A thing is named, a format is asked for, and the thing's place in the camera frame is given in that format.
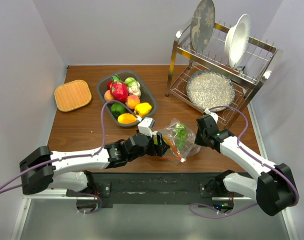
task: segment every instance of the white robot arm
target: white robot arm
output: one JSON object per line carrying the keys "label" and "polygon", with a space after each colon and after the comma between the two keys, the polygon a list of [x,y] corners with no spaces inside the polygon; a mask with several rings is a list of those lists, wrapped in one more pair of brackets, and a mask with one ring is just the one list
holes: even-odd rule
{"label": "white robot arm", "polygon": [[[276,165],[256,154],[241,142],[238,143],[237,137],[227,129],[219,131],[216,124],[217,115],[209,111],[205,113],[204,116],[197,119],[198,131],[195,143],[211,147],[231,158],[252,177],[244,177],[228,170],[209,183],[210,191],[236,192],[254,199],[270,216],[292,205],[295,201],[293,191],[270,169],[278,169],[295,186],[290,168],[285,164]],[[92,187],[89,176],[86,172],[77,171],[121,167],[145,154],[163,156],[170,146],[163,141],[161,133],[152,131],[154,123],[152,118],[146,117],[138,124],[138,132],[134,136],[127,140],[107,144],[104,148],[75,152],[50,152],[47,146],[38,148],[20,163],[21,171],[42,161],[52,160],[53,163],[23,175],[23,193],[36,194],[47,188],[84,191]],[[240,149],[240,146],[259,159],[261,163],[254,161]]]}

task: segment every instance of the wooden table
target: wooden table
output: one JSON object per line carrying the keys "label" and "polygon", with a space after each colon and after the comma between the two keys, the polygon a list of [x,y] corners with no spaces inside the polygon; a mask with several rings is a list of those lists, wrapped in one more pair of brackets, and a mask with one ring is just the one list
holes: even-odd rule
{"label": "wooden table", "polygon": [[[180,74],[185,66],[177,66],[173,79]],[[91,102],[82,108],[71,112],[57,111],[53,128],[49,139],[49,147],[52,151],[80,151],[97,148],[102,143],[102,129],[100,112],[103,106],[96,92],[97,82],[114,72],[121,70],[135,71],[158,103],[158,109],[153,115],[156,120],[154,129],[161,129],[168,125],[172,118],[177,118],[193,129],[196,133],[196,119],[201,113],[170,95],[165,97],[169,66],[167,65],[118,65],[118,66],[69,66],[65,82],[82,79],[86,81],[92,93]],[[137,127],[123,128],[117,126],[105,111],[106,143],[119,139],[127,139],[136,133]],[[235,135],[241,133],[244,128],[244,119],[239,117],[232,128]],[[259,152],[253,127],[249,121],[249,128],[242,138],[242,142],[255,152]],[[187,159],[186,163],[172,162],[158,157],[144,156],[127,163],[124,167],[109,168],[106,170],[94,170],[93,172],[223,172],[227,169],[242,171],[243,169],[231,159],[216,151],[202,147],[201,151]]]}

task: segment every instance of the dish rack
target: dish rack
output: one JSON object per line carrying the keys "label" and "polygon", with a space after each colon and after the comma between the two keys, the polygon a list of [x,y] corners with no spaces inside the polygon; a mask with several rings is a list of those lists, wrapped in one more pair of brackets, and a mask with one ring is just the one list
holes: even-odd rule
{"label": "dish rack", "polygon": [[[274,47],[274,43],[268,44],[267,40],[264,42],[256,39],[255,36],[250,37],[240,67],[231,69],[228,57],[224,53],[225,38],[231,26],[226,27],[225,23],[215,23],[208,45],[203,51],[196,52],[191,47],[191,22],[192,19],[175,35],[165,95],[168,97],[171,93],[202,113],[203,110],[188,98],[186,84],[195,72],[212,70],[231,79],[235,88],[235,98],[231,106],[243,111],[267,81],[283,51]],[[189,63],[179,77],[172,82],[177,54],[188,58]],[[239,113],[232,109],[225,109],[217,113],[218,121],[226,128],[231,127],[239,116]]]}

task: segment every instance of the gray plastic basket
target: gray plastic basket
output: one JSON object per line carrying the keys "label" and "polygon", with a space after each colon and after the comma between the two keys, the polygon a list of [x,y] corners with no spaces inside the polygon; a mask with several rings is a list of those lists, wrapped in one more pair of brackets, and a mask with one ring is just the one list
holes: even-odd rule
{"label": "gray plastic basket", "polygon": [[[140,86],[141,86],[141,88],[140,88],[140,90],[141,90],[141,97],[140,97],[141,103],[149,103],[152,106],[152,111],[146,117],[150,117],[151,115],[153,115],[156,112],[157,103],[156,103],[156,99],[154,98],[153,94],[149,91],[149,89],[144,84],[144,82],[141,80],[141,78],[135,72],[130,71],[130,70],[123,70],[123,71],[115,72],[115,73],[110,74],[110,75],[106,76],[105,78],[101,79],[97,83],[96,90],[97,90],[97,93],[100,96],[103,103],[105,103],[104,94],[107,90],[107,84],[108,84],[108,82],[111,81],[111,77],[114,76],[114,75],[118,75],[122,81],[125,81],[126,78],[130,78],[130,77],[135,78],[135,80],[138,81],[140,83]],[[135,126],[139,123],[138,121],[136,121],[134,123],[131,123],[131,124],[121,124],[121,123],[119,123],[117,121],[117,118],[115,118],[113,116],[112,112],[111,112],[111,106],[112,106],[111,104],[109,104],[107,106],[107,111],[117,125],[125,127],[125,128],[130,128],[130,127]]]}

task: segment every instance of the white bowl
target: white bowl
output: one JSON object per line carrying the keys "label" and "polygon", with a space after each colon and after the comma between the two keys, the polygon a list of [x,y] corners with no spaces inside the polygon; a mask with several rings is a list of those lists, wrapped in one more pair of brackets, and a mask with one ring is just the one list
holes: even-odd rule
{"label": "white bowl", "polygon": [[235,69],[242,61],[250,37],[251,19],[248,14],[243,14],[237,24],[226,35],[224,51],[228,56],[230,67]]}

